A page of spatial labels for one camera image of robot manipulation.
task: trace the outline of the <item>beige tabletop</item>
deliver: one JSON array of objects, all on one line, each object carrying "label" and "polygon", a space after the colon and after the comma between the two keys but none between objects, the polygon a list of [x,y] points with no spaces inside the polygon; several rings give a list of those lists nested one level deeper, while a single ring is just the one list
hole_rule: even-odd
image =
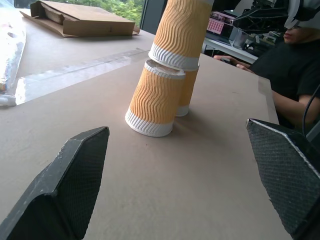
[{"label": "beige tabletop", "polygon": [[150,50],[154,35],[140,31],[134,36],[69,37],[62,36],[22,18],[26,27],[26,44],[17,77],[42,74],[65,66],[105,58],[136,48]]},{"label": "beige tabletop", "polygon": [[[48,41],[31,36],[38,42],[27,43],[21,75],[150,47],[144,34],[88,44],[35,32]],[[120,49],[107,50],[108,43]],[[0,111],[0,221],[66,140],[108,126],[86,240],[291,239],[260,181],[245,128],[248,118],[277,122],[269,81],[202,55],[190,114],[176,119],[169,136],[152,138],[125,122],[145,60]]]}]

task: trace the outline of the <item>cardboard box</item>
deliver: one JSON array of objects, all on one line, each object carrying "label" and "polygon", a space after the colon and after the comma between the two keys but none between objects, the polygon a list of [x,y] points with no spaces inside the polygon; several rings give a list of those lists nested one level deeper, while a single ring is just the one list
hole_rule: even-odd
[{"label": "cardboard box", "polygon": [[65,37],[131,36],[135,22],[114,15],[100,7],[53,1],[36,1],[30,5],[31,16],[21,14]]}]

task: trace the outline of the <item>paper cup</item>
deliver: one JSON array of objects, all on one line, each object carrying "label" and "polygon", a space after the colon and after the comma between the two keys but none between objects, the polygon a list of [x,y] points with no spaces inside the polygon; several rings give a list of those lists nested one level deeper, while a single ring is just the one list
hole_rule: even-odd
[{"label": "paper cup", "polygon": [[149,59],[135,89],[125,121],[136,132],[164,137],[173,128],[185,72]]},{"label": "paper cup", "polygon": [[189,113],[189,105],[191,102],[192,93],[194,91],[198,70],[199,65],[197,70],[185,72],[185,80],[182,87],[179,105],[175,115],[176,117],[183,117]]},{"label": "paper cup", "polygon": [[149,57],[165,66],[195,71],[213,0],[168,0]]}]

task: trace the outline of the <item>black cable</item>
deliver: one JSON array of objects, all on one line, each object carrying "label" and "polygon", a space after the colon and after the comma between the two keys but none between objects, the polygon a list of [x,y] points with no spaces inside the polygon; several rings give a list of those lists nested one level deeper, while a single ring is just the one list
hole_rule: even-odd
[{"label": "black cable", "polygon": [[308,110],[310,108],[310,105],[312,104],[313,100],[315,99],[316,97],[316,94],[317,92],[319,91],[320,89],[320,85],[316,88],[316,90],[314,91],[314,94],[312,95],[312,97],[310,98],[306,108],[305,108],[305,111],[304,111],[304,114],[303,114],[303,119],[302,119],[302,134],[303,136],[307,137],[307,134],[306,134],[306,117],[307,117],[307,113],[308,113]]}]

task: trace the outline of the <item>green foliage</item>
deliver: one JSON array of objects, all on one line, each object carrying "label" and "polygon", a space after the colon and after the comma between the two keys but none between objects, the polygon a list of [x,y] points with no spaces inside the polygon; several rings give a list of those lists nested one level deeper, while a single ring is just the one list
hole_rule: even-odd
[{"label": "green foliage", "polygon": [[140,25],[145,0],[52,0],[53,2],[99,7]]}]

